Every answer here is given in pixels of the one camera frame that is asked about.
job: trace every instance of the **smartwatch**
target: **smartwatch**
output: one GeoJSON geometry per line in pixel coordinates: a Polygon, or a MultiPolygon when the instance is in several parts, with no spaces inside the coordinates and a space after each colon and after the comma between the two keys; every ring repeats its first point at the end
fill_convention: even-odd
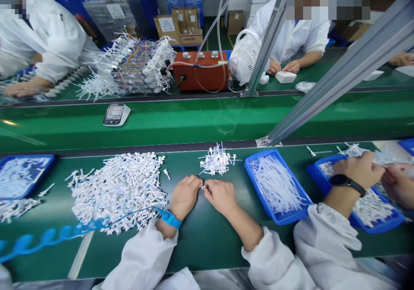
{"type": "Polygon", "coordinates": [[[361,197],[364,197],[365,194],[367,193],[366,190],[363,187],[361,187],[361,185],[359,185],[354,180],[352,180],[351,178],[348,178],[346,175],[343,175],[343,174],[337,174],[337,175],[332,176],[329,179],[329,182],[333,186],[350,186],[354,188],[355,190],[357,190],[361,194],[361,197]]]}

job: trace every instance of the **label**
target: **label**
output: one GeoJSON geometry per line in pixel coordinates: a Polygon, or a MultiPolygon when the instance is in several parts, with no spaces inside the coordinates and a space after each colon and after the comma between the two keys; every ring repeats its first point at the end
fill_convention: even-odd
{"type": "Polygon", "coordinates": [[[125,14],[122,11],[120,4],[107,4],[107,9],[109,11],[109,14],[111,14],[112,18],[125,18],[125,14]]]}
{"type": "Polygon", "coordinates": [[[158,21],[160,22],[162,32],[172,32],[176,30],[174,28],[174,22],[172,17],[158,18],[158,21]]]}

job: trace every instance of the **blue anti-static wrist strap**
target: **blue anti-static wrist strap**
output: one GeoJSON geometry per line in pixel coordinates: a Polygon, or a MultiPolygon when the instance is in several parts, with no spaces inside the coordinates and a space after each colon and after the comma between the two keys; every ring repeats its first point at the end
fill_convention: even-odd
{"type": "Polygon", "coordinates": [[[181,226],[181,221],[178,220],[175,215],[173,215],[170,211],[162,211],[161,209],[155,207],[159,213],[161,214],[161,220],[163,220],[168,225],[171,225],[172,227],[175,227],[176,229],[179,229],[181,226]]]}

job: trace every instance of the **white desk fan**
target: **white desk fan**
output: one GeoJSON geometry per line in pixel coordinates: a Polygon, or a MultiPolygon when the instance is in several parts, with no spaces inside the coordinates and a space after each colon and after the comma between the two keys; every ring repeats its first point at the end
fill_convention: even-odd
{"type": "MultiPolygon", "coordinates": [[[[243,30],[237,36],[236,44],[230,56],[229,67],[233,77],[240,81],[240,86],[249,82],[261,46],[262,41],[259,36],[249,29],[243,30]]],[[[265,69],[269,69],[269,67],[270,60],[267,60],[265,69]]],[[[266,72],[263,72],[259,83],[266,84],[268,81],[269,76],[266,75],[266,72]]]]}

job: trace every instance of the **white lab coat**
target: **white lab coat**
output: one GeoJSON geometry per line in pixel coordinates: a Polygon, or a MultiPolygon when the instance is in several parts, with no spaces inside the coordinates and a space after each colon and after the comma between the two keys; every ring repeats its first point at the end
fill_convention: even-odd
{"type": "MultiPolygon", "coordinates": [[[[276,0],[271,0],[259,9],[248,29],[260,36],[270,21],[275,4],[276,0]]],[[[329,26],[329,20],[300,20],[296,26],[294,20],[286,20],[270,58],[280,64],[288,63],[302,46],[305,54],[313,51],[324,53],[329,41],[329,26]]]]}
{"type": "Polygon", "coordinates": [[[54,0],[26,0],[26,13],[33,30],[10,6],[0,6],[0,74],[12,75],[7,54],[26,66],[38,52],[36,74],[56,83],[69,69],[93,61],[101,51],[86,35],[75,17],[54,0]]]}
{"type": "MultiPolygon", "coordinates": [[[[93,290],[164,289],[251,289],[246,278],[229,271],[202,271],[188,268],[163,280],[178,232],[163,239],[155,228],[156,219],[131,238],[122,251],[121,262],[103,283],[93,290]]],[[[248,277],[255,289],[395,289],[396,284],[361,271],[348,249],[360,250],[357,231],[330,207],[309,207],[309,216],[295,227],[296,255],[276,232],[263,228],[264,237],[252,252],[241,249],[249,261],[248,277]]]]}

